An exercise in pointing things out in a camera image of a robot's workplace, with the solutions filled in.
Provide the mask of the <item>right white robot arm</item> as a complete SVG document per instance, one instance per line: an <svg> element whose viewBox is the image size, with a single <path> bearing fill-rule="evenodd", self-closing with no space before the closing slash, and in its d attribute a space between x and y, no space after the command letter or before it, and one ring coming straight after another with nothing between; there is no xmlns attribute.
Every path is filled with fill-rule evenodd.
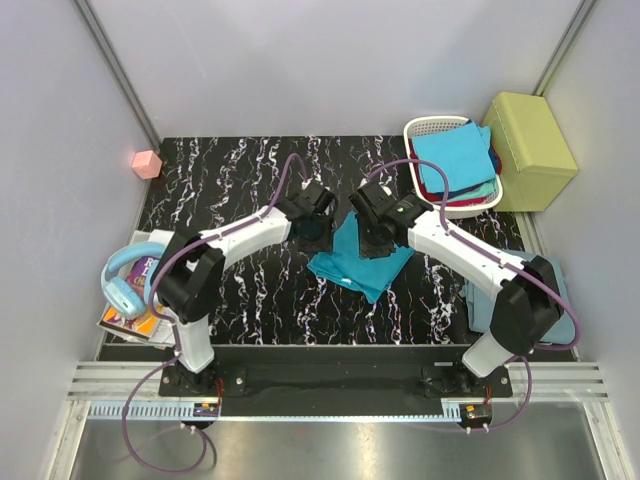
<svg viewBox="0 0 640 480"><path fill-rule="evenodd" d="M449 223L413 194L398 199L386 187L364 182L349 196L356 212L360 255L381 258L407 247L448 265L494 302L487 332L462 356L454 384L476 396L497 367L528 354L568 309L551 263L541 256L527 261Z"/></svg>

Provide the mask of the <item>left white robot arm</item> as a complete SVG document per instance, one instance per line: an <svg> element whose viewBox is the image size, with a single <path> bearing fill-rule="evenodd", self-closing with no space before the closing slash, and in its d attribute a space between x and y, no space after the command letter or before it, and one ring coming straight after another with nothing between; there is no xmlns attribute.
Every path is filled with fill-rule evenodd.
<svg viewBox="0 0 640 480"><path fill-rule="evenodd" d="M151 239L164 247L150 270L143 298L170 322L181 384L196 396L215 386L215 358L209 317L221 302L223 273L272 245L293 242L301 252L333 247L338 200L316 181L290 194L276 193L256 213L227 226L204 230L155 230Z"/></svg>

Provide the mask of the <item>teal t shirt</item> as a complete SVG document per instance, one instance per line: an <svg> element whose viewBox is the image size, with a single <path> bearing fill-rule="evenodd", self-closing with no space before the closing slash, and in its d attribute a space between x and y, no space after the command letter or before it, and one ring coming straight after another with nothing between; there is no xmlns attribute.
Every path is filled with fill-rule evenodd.
<svg viewBox="0 0 640 480"><path fill-rule="evenodd" d="M332 252L317 253L307 267L317 278L360 292L370 304L375 304L413 254L411 248L397 247L387 257L361 258L358 223L351 211L335 232Z"/></svg>

